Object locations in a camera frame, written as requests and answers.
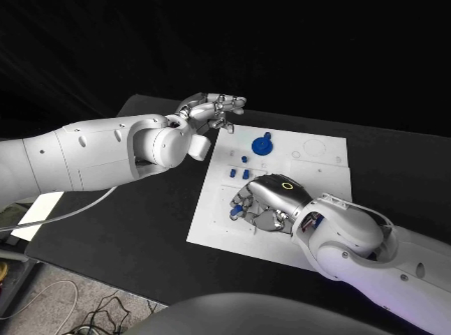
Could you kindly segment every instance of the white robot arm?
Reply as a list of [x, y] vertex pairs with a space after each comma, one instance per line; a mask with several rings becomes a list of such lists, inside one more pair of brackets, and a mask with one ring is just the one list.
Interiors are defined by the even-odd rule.
[[[252, 202], [264, 211], [248, 212]], [[291, 234], [317, 272], [432, 334], [451, 334], [451, 246], [330, 194], [313, 199], [283, 175], [261, 176], [231, 202], [231, 219]], [[370, 211], [386, 221], [379, 225]]]
[[202, 136], [226, 128], [226, 112], [244, 113], [245, 98], [196, 94], [167, 117], [82, 121], [51, 133], [0, 142], [0, 207], [56, 191], [97, 191], [175, 168], [189, 154], [202, 161]]

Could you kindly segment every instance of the white board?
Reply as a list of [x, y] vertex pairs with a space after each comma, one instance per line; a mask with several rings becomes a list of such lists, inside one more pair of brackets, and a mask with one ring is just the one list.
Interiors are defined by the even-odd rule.
[[[252, 141], [267, 131], [273, 152], [258, 156]], [[244, 169], [249, 170], [248, 180], [242, 179]], [[313, 197], [327, 192], [352, 200], [346, 139], [248, 126], [235, 126], [234, 134], [221, 129], [188, 242], [314, 271], [288, 234], [264, 232], [244, 220], [229, 218], [229, 202], [238, 190], [257, 176], [273, 173], [297, 180]]]

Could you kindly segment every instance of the robotic hand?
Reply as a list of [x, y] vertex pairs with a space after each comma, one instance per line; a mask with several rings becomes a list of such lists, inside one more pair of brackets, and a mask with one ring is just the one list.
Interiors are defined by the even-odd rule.
[[347, 282], [432, 334], [451, 334], [450, 245], [395, 226], [381, 213], [330, 194], [313, 199], [280, 174], [255, 178], [231, 206], [232, 220], [242, 218], [261, 230], [291, 234], [291, 242], [326, 278]]
[[0, 207], [56, 191], [97, 191], [175, 168], [189, 154], [203, 161], [225, 127], [226, 112], [244, 113], [245, 98], [196, 94], [169, 116], [82, 121], [51, 133], [0, 142]]

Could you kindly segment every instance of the blue knob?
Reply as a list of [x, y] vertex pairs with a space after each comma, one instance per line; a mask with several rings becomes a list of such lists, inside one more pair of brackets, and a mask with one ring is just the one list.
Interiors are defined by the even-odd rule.
[[238, 204], [232, 209], [231, 209], [231, 215], [235, 216], [241, 213], [242, 211], [242, 206]]
[[258, 137], [252, 142], [252, 151], [257, 155], [270, 155], [273, 151], [271, 133], [267, 132], [264, 137]]

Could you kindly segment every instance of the black surface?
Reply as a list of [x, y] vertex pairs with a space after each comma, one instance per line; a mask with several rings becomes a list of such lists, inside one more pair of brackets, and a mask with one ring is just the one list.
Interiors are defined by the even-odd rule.
[[[143, 97], [121, 116], [170, 114], [176, 106], [173, 100]], [[346, 137], [355, 201], [451, 244], [451, 139], [249, 110], [231, 120]], [[216, 139], [215, 131], [209, 137]], [[209, 158], [188, 158], [167, 173], [120, 186], [79, 215], [42, 227], [28, 255], [164, 304], [218, 292], [255, 292], [311, 303], [394, 333], [422, 334], [345, 283], [186, 242]], [[52, 215], [101, 194], [66, 193]]]
[[198, 91], [451, 137], [451, 3], [0, 0], [0, 91], [16, 137]]

